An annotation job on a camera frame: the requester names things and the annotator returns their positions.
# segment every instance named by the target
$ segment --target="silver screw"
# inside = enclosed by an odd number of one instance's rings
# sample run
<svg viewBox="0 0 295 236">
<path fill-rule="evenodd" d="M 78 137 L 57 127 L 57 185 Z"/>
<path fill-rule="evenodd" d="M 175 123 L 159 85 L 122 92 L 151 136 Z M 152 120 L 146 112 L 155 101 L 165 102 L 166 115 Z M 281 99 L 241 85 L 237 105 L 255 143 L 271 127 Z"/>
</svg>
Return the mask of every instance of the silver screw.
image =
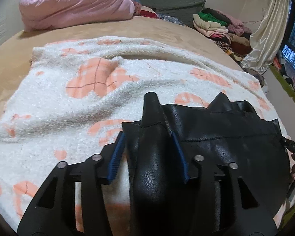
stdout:
<svg viewBox="0 0 295 236">
<path fill-rule="evenodd" d="M 204 160 L 205 160 L 205 157 L 202 156 L 202 155 L 196 155 L 196 156 L 194 157 L 194 159 L 195 159 L 196 161 L 204 161 Z"/>
<path fill-rule="evenodd" d="M 232 162 L 232 163 L 229 164 L 229 167 L 230 167 L 231 169 L 233 169 L 233 170 L 236 170 L 236 169 L 238 169 L 238 164 L 235 163 L 235 162 Z"/>
<path fill-rule="evenodd" d="M 94 161 L 99 161 L 99 160 L 101 160 L 103 157 L 100 155 L 100 154 L 94 154 L 93 156 L 92 156 L 92 160 L 94 160 Z"/>
<path fill-rule="evenodd" d="M 61 161 L 58 163 L 57 167 L 60 169 L 63 169 L 65 166 L 67 166 L 68 164 L 65 161 Z"/>
</svg>

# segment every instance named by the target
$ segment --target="white curtain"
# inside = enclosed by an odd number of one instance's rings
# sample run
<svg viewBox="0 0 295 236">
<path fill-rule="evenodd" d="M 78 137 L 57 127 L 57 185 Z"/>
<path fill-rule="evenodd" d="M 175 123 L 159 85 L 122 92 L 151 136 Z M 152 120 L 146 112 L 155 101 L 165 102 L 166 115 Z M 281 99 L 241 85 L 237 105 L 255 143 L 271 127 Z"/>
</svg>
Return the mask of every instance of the white curtain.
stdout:
<svg viewBox="0 0 295 236">
<path fill-rule="evenodd" d="M 241 61 L 242 67 L 263 74 L 273 62 L 282 43 L 290 0 L 271 0 L 258 30 L 250 36 L 252 51 Z"/>
</svg>

